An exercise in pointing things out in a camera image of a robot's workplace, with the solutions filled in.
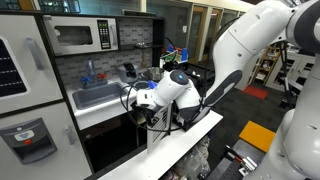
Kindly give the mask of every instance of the white table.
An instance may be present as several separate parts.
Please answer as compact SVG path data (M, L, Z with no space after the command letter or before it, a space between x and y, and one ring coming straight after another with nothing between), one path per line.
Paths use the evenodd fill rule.
M159 179L221 119L221 115L210 111L206 117L187 132L183 130L172 132L170 136L160 141L151 154L147 154L147 150L144 150L116 169L100 177L99 180Z

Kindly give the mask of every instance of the handle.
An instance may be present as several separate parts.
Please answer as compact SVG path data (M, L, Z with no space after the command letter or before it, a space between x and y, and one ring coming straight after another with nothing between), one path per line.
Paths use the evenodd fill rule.
M105 73L98 73L97 78L98 78L98 79L106 79L106 78L107 78L107 74L105 74Z
M73 145L76 142L76 140L73 138L73 134L72 134L72 130L71 130L70 126L65 127L64 131L67 134L70 145Z
M118 38L117 38L116 26L111 25L110 27L111 27L111 31L112 31L112 35L113 35L112 45L117 46L118 45Z
M36 64L36 67L38 70L44 70L44 66L42 65L40 56L39 56L39 52L37 51L37 46L36 46L36 42L32 39L32 38L27 38L27 45L29 47L29 50L31 52L31 55L33 57L33 60Z
M82 77L82 78L80 79L80 82L86 83L86 82L88 82L88 81L90 81L90 77Z

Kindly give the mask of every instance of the microwave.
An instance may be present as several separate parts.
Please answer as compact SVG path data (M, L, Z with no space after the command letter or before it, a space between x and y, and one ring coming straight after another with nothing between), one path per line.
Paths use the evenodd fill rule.
M44 15L56 56L118 50L115 18Z

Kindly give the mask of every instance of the white countertop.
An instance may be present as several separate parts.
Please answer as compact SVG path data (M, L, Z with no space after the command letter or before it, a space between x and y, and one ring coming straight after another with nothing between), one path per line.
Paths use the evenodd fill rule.
M127 83L121 82L120 78L118 76L111 77L108 79L108 84L119 82L122 86L127 86ZM126 112L124 107L122 106L120 99L115 99L113 101L109 101L106 103L102 103L99 105L96 105L94 107L90 107L87 109L79 110L77 109L75 102L73 100L72 94L76 91L83 90L82 88L66 88L66 92L69 98L69 101L72 106L73 113L77 119L77 123L80 130L83 130L85 128L88 128L90 126L93 126L95 124L98 124L100 122L106 121L110 118L116 117L118 115L121 115ZM137 92L132 89L130 96L129 96L129 106L130 104L135 100ZM126 103L126 97L123 97L123 102Z
M206 117L187 132L183 130L172 132L170 136L160 141L151 154L147 154L147 150L144 150L116 169L102 176L99 180L159 179L221 119L221 115L210 111Z

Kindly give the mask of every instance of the refrigerator door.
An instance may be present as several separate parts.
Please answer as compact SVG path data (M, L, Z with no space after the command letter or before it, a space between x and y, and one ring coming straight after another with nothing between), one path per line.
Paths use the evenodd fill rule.
M0 114L62 99L33 16L0 15Z
M43 121L38 125L42 126L44 124L46 126L46 128L41 129L48 130L49 139L52 139L55 144L53 148L56 148L57 151L53 150L50 155L24 165L17 154L12 151L12 148L9 147L8 141L4 140L3 132L8 134L8 129L17 127L16 129L19 133L11 134L16 143L24 142L28 144L26 147L32 146L37 143L37 137L47 134L46 131L39 131L41 130L38 128L40 126L35 123L39 119ZM0 138L0 179L80 180L91 175L88 162L65 103L0 119L0 134L2 136ZM40 149L44 147L43 144L48 143L42 143L42 146L38 146L39 149L34 148L32 152L37 150L43 152ZM23 153L25 153L23 148L20 148L19 154Z

